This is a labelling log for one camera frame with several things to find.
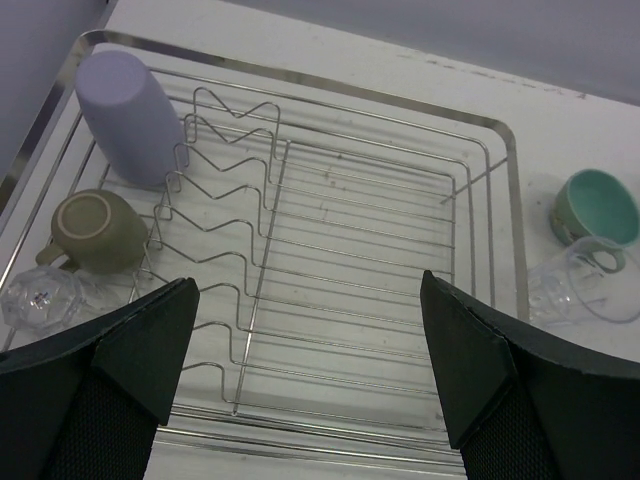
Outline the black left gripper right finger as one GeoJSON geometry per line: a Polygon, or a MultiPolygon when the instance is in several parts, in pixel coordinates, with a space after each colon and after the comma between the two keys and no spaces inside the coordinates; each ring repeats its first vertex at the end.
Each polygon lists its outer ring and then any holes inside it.
{"type": "Polygon", "coordinates": [[[450,446],[470,479],[635,479],[639,366],[560,339],[425,272],[450,446]]]}

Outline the small green teal cup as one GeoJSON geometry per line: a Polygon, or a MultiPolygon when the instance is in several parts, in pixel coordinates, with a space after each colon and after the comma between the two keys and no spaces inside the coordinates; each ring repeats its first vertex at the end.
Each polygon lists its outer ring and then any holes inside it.
{"type": "Polygon", "coordinates": [[[615,176],[597,169],[573,174],[563,185],[549,212],[551,230],[565,245],[584,237],[598,237],[604,251],[616,261],[608,274],[626,266],[622,250],[639,239],[639,207],[615,176]]]}

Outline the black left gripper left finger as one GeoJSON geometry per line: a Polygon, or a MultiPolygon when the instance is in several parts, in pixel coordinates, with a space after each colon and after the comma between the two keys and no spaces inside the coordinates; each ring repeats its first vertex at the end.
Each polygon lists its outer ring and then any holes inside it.
{"type": "Polygon", "coordinates": [[[167,424],[200,293],[178,278],[1,355],[4,479],[141,479],[167,424]]]}

